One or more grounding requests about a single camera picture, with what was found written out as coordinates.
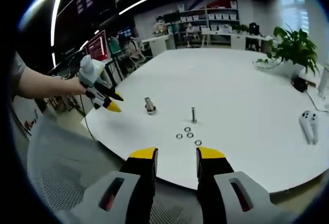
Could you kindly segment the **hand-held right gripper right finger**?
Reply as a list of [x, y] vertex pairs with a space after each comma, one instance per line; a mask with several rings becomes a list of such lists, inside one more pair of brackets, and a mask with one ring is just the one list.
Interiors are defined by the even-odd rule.
[[285, 223], [286, 214], [269, 193], [243, 172], [236, 172], [225, 155], [198, 146], [197, 199], [204, 223]]

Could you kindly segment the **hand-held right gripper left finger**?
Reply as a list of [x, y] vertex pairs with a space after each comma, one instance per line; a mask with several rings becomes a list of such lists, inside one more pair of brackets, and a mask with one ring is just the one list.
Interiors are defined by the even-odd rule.
[[148, 223], [156, 192], [158, 149], [137, 150], [122, 168], [88, 187], [68, 212], [70, 223]]

